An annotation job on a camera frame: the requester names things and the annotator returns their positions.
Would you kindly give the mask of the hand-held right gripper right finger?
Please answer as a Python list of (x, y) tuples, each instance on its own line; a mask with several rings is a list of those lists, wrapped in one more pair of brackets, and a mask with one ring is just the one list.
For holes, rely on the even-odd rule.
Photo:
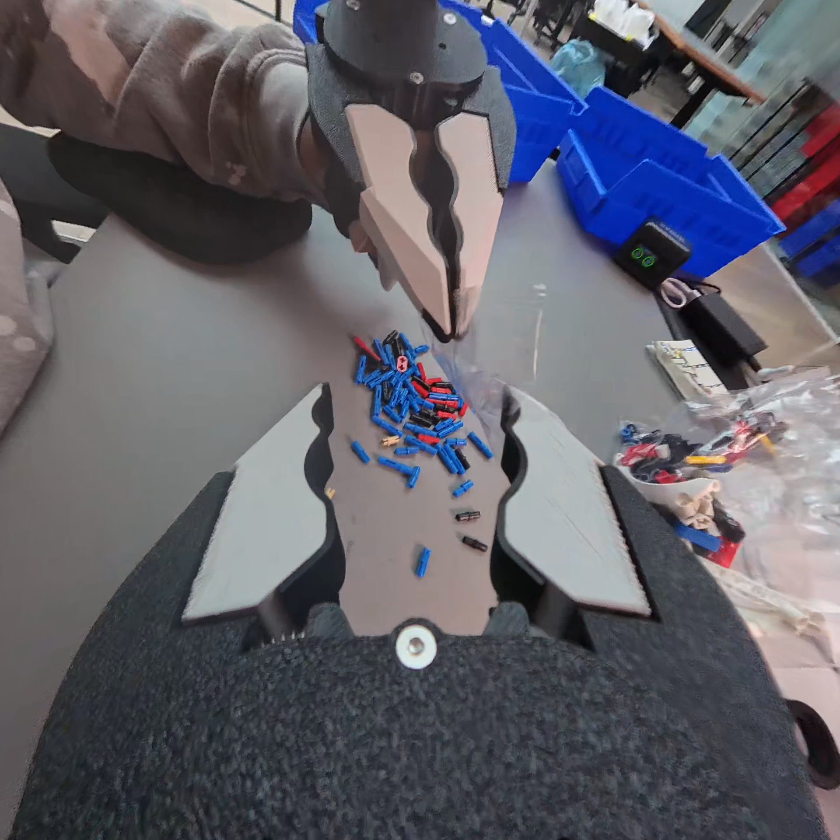
[(606, 488), (604, 463), (549, 408), (510, 385), (500, 404), (509, 482), (497, 548), (576, 606), (654, 615)]

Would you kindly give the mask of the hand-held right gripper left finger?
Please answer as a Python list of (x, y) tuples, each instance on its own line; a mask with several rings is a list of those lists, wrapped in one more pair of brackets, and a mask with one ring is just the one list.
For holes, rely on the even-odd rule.
[(333, 501), (329, 383), (319, 383), (235, 463), (185, 607), (184, 624), (281, 604), (292, 624), (339, 603), (346, 559)]

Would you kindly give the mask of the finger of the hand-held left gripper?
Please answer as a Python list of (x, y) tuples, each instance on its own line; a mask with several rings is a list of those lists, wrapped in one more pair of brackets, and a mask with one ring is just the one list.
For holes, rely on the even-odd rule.
[(451, 214), (456, 247), (455, 329), (464, 336), (475, 316), (503, 204), (486, 117), (466, 112), (439, 128), (439, 148), (455, 178)]
[(344, 115), (364, 183), (360, 224), (375, 247), (381, 285), (401, 286), (440, 337), (450, 338), (448, 270), (431, 235), (431, 208), (411, 173), (415, 132), (374, 104), (351, 104)]

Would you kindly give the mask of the clear plastic bag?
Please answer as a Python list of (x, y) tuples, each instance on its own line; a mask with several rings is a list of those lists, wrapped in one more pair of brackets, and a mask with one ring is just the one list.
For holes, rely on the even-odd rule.
[(493, 287), (484, 292), (467, 334), (444, 343), (421, 321), (434, 360), (471, 405), (491, 448), (503, 439), (505, 393), (526, 390), (537, 379), (548, 286), (540, 281)]

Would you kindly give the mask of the pile of small toy pins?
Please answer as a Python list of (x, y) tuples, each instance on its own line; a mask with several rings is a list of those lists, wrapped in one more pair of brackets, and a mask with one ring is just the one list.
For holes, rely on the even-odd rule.
[(338, 488), (348, 556), (417, 581), (463, 553), (485, 557), (496, 461), (472, 406), (403, 331), (351, 331), (349, 388), (333, 386)]

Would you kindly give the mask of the person's left forearm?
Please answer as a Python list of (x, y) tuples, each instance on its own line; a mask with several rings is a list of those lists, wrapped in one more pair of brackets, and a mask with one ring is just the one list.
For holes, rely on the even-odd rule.
[(30, 127), (328, 208), (301, 160), (308, 70), (285, 24), (229, 30), (179, 2), (2, 2), (1, 101)]

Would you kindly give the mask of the grey desk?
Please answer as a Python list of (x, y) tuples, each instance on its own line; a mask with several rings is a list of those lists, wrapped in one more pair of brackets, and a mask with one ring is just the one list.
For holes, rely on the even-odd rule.
[(331, 230), (221, 270), (112, 217), (54, 286), (56, 346), (2, 435), (9, 836), (827, 838), (748, 628), (609, 465), (651, 618), (499, 551), (501, 442), (487, 556), (426, 581), (348, 556), (331, 498), (339, 603), (182, 622), (236, 461), (349, 388), (351, 331), (425, 342)]

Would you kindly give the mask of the blue plastic bin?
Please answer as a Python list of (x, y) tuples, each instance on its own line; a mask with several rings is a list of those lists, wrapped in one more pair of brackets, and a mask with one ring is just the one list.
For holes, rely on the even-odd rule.
[[(305, 47), (317, 38), (315, 11), (320, 3), (296, 2), (294, 30)], [(452, 24), (455, 14), (460, 14), (477, 30), (488, 63), (499, 69), (517, 126), (507, 189), (529, 182), (559, 145), (571, 118), (582, 113), (583, 102), (504, 23), (486, 18), (479, 9), (461, 2), (439, 4), (447, 10), (446, 23)], [(411, 173), (419, 192), (427, 178), (437, 190), (454, 186), (453, 172), (439, 148), (439, 134), (414, 132), (416, 152)]]
[(709, 277), (785, 231), (725, 156), (606, 88), (585, 105), (556, 168), (590, 235), (619, 246), (658, 219), (690, 245), (685, 270)]

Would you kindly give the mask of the plastic bag of building pieces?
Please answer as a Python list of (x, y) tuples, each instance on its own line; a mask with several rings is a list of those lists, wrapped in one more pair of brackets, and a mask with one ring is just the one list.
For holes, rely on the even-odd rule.
[(695, 394), (665, 428), (626, 424), (618, 467), (740, 609), (838, 641), (838, 375)]

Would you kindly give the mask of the teal plastic bag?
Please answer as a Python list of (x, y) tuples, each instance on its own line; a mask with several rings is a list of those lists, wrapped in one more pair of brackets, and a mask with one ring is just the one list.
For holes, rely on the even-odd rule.
[(581, 99), (605, 84), (607, 66), (603, 53), (581, 38), (573, 38), (562, 45), (551, 58), (549, 67)]

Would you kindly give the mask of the black device with green display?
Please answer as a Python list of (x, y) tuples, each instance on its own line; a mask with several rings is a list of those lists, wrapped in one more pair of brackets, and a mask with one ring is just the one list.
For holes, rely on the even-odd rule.
[(612, 262), (647, 291), (656, 291), (692, 254), (688, 239), (649, 217), (612, 254)]

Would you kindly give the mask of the printed instruction booklet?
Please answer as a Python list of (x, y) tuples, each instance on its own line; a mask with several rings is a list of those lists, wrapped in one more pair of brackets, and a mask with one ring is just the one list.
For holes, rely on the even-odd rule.
[(728, 388), (691, 340), (654, 341), (647, 352), (684, 401), (728, 394)]

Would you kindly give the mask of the black power adapter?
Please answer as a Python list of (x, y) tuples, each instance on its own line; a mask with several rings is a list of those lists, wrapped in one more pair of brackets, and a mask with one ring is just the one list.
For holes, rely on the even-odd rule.
[(701, 294), (681, 309), (693, 333), (725, 364), (746, 362), (768, 344), (719, 293)]

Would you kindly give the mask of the wooden table with black legs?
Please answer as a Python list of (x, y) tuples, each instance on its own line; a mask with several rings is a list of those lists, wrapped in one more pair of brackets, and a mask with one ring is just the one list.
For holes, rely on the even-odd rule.
[(670, 118), (670, 123), (678, 129), (684, 129), (715, 93), (739, 99), (750, 107), (767, 102), (769, 95), (755, 82), (746, 80), (738, 68), (721, 58), (687, 24), (677, 22), (676, 16), (666, 10), (666, 2), (632, 2), (632, 5), (642, 8), (653, 18), (649, 26), (653, 36), (647, 45), (617, 33), (608, 23), (594, 16), (595, 2), (587, 3), (572, 29), (573, 39), (586, 40), (606, 55), (607, 89), (630, 98), (670, 61), (681, 67), (692, 65), (700, 84)]

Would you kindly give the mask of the person's torso in mottled sweatshirt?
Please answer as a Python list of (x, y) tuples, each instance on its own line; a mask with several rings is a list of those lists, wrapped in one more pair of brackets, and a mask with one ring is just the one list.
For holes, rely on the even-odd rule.
[(1, 430), (25, 400), (55, 337), (45, 278), (27, 279), (22, 225), (1, 185)]

